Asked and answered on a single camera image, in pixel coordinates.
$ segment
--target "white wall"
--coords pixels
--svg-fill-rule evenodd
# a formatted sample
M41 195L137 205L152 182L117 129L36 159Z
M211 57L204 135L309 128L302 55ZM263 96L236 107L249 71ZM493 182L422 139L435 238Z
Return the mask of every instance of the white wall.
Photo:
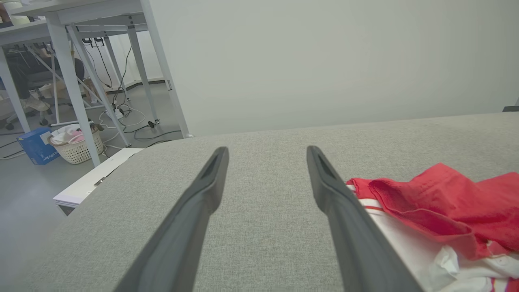
M517 0L150 2L194 135L500 112L519 96Z
M144 60L144 67L146 70L146 74L148 80L163 80L162 72L160 70L160 66L157 60L157 55L155 54L155 50L153 48L153 44L151 42L151 38L147 31L145 32L137 32L137 38L139 39L139 46L141 47L142 59ZM112 47L114 49L115 58L117 59L117 65L119 65L119 70L121 75L124 74L125 71L125 60L126 55L130 49L130 40L128 39L128 35L116 35L110 37L110 42L112 43ZM99 50L101 51L101 55L103 56L104 62L106 63L106 68L108 69L108 74L103 66L102 59L99 55L99 51L95 47L86 46L87 51L92 55L95 62L95 69L99 75L99 78L102 82L110 85L110 79L108 75L112 78L112 87L113 89L109 89L105 86L106 90L115 90L119 85L117 83L117 75L114 71L114 66L106 50L106 47L103 47L101 43L98 43ZM128 69L124 78L124 84L126 86L131 86L135 83L141 82L141 77L139 75L139 71L137 69L137 64L135 63L135 57L133 55L133 51L128 56Z

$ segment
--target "red towel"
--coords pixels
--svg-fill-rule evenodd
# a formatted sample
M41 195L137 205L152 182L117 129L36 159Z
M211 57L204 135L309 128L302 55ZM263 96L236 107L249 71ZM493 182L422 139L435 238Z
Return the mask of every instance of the red towel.
M358 198L380 202L385 212L469 260L519 251L519 174L474 183L436 164L410 182L353 178Z

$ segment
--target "white laundry basket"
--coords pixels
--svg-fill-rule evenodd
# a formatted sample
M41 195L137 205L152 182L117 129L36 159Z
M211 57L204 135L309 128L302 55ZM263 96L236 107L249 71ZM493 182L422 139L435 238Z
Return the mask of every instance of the white laundry basket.
M94 127L92 131L92 136L94 136L95 147L97 148L98 154L103 152L104 146L103 141L101 141L101 137L99 137L99 130L97 127ZM62 144L54 144L50 141L50 136L48 138L49 143L56 148L56 151L63 157L66 161L72 164L80 164L85 162L92 157L90 156L90 152L88 152L87 142L81 141L79 143L70 144L70 143L62 143Z

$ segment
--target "blue box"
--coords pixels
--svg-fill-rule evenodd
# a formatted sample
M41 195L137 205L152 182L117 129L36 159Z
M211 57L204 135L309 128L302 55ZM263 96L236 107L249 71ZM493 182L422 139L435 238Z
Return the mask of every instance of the blue box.
M49 128L38 128L18 137L18 142L34 164L45 165L60 156L49 144L47 138L50 136Z

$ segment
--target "gray upholstered table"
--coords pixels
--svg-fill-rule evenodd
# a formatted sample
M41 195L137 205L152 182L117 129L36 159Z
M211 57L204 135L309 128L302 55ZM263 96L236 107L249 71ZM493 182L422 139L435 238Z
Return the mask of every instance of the gray upholstered table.
M141 151L57 228L13 289L112 289L219 146L230 162L195 289L341 290L329 226L312 197L306 146L343 179L410 180L442 162L478 181L519 169L519 113L199 137Z

